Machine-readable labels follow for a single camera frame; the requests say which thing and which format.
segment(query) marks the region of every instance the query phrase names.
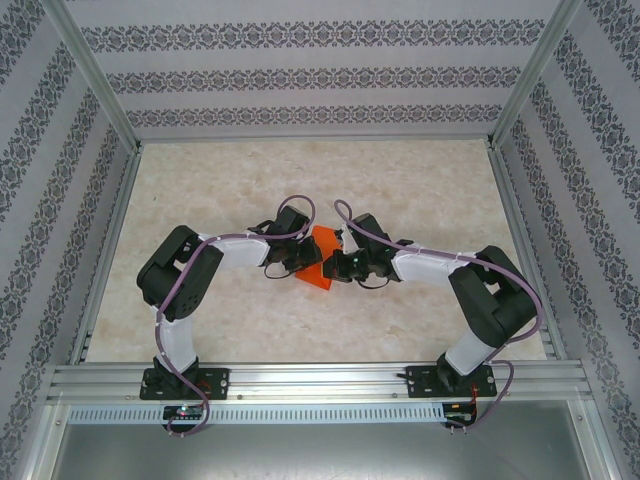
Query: metal beam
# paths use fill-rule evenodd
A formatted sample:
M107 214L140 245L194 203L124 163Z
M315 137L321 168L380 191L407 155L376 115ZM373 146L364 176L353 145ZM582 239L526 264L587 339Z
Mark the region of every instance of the metal beam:
M504 139L511 129L511 125L513 125L513 122L518 118L518 114L527 100L529 93L538 81L545 65L553 55L553 50L560 41L560 37L564 34L569 26L569 22L571 22L571 19L581 4L581 0L560 0L558 3L553 15L551 15L549 19L549 23L547 23L547 27L544 29L544 32L542 32L540 40L531 54L531 58L529 58L527 65L522 70L516 86L513 88L511 95L509 95L502 112L500 112L496 127L493 129L493 132L491 132L490 137L493 139L492 144L494 146L502 145L502 142L504 142Z
M22 480L45 480L53 475L70 407L45 405L26 465L19 476Z
M142 145L165 143L234 143L234 142L401 142L417 140L486 140L484 133L396 133L379 134L317 134L317 135L235 135L222 137L166 137L142 140Z
M132 152L138 145L138 137L89 44L73 20L65 0L43 0L42 7L58 30L65 46L73 55L73 59L100 102L100 106L127 146L127 150Z
M98 312L100 311L102 297L104 296L104 291L107 287L107 280L109 278L109 272L111 271L111 265L113 264L113 259L116 255L118 239L120 238L122 225L124 225L124 218L127 213L127 208L129 207L129 200L131 199L131 193L133 192L136 176L138 175L138 167L140 166L143 149L144 147L136 147L134 151L130 153L131 158L129 159L129 164L127 165L127 170L125 172L124 184L122 185L122 189L120 190L120 194L116 200L115 214L111 220L111 225L109 226L109 232L105 239L102 255L98 259L98 267L95 277L96 281L89 292L87 308L85 308L84 316L80 322L76 343L71 353L70 363L72 364L80 363L82 352L85 347L87 332L93 330L96 321L98 320Z
M489 161L491 162L493 176L496 180L496 186L498 187L498 193L500 194L500 200L504 207L504 213L507 217L507 224L509 225L509 230L511 230L511 237L516 247L522 273L542 301L542 306L547 316L546 333L549 335L556 358L560 360L567 359L568 355L562 342L557 320L553 316L553 309L551 308L551 303L547 296L547 289L544 286L544 281L538 268L536 256L533 253L533 247L527 234L524 218L518 208L513 186L508 180L509 176L507 175L504 158L502 158L500 149L494 148L491 145L487 146L487 153L489 155Z
M507 401L577 400L591 398L582 363L564 361L514 361L515 378ZM205 364L208 368L231 370L228 400L212 404L331 404L331 403L412 403L406 383L398 378L407 365L425 363L364 364ZM59 366L47 396L49 404L118 405L149 404L138 397L146 364L83 364ZM509 370L494 365L498 390ZM432 402L465 401L466 398L432 398Z
M591 478L621 480L595 401L569 401L567 404Z

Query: aluminum rail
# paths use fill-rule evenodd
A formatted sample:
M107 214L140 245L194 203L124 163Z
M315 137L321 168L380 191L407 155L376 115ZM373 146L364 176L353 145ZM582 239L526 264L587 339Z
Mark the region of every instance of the aluminum rail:
M515 378L506 401L591 399L591 388L578 360L514 361ZM434 362L353 364L203 364L230 369L226 402L368 403L424 402L410 399L405 380L398 378L408 365ZM47 395L50 405L148 404L138 397L145 368L150 364L95 363L58 366ZM509 370L494 365L500 390ZM432 398L433 402L465 398ZM172 403L158 401L155 403Z

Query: orange object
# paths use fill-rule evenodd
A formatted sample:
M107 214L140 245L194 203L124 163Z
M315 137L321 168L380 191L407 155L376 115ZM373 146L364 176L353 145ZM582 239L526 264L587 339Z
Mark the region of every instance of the orange object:
M316 225L313 227L313 230L311 230L311 236L316 241L316 245L320 247L323 262L333 255L334 250L342 250L338 239L333 233L333 228ZM296 273L296 278L304 280L316 287L324 288L325 290L331 288L331 279L322 276L322 263L316 263L309 268L300 270Z

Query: patterned wallpaper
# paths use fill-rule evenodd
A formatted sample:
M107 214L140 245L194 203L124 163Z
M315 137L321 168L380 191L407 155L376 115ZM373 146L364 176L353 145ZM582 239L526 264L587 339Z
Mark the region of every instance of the patterned wallpaper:
M0 6L0 479L66 363L128 152L39 3Z
M167 139L490 133L556 3L67 5L138 135Z
M640 478L640 15L583 3L502 146L572 357Z

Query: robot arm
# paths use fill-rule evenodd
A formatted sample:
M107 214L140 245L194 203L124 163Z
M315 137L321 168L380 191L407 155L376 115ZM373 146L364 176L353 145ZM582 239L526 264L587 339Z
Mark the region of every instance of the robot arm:
M169 385L176 392L188 391L170 372L167 360L185 378L197 376L192 313L202 302L218 271L248 266L266 268L281 262L287 271L294 272L322 261L313 237L277 238L300 231L308 223L306 215L285 206L275 221L263 222L244 235L218 237L202 249L160 319L159 335L164 355L159 353L154 358L154 367L163 385ZM177 264L186 264L207 240L211 240L211 236L198 235L184 225L176 227L140 270L137 285L156 314L182 273Z
M370 214L361 215L353 223L377 237L389 239ZM438 359L437 377L449 392L455 392L465 384L480 365L536 315L535 304L527 292L493 270L459 260L457 256L445 259L389 247L348 226L340 234L353 237L357 248L349 253L334 251L323 265L325 277L343 282L364 281L375 273L378 277L398 282L418 281L453 288L469 330ZM422 248L408 240L397 243ZM459 255L492 263L522 278L498 247L488 246L478 253ZM491 292L488 286L496 284L497 290Z

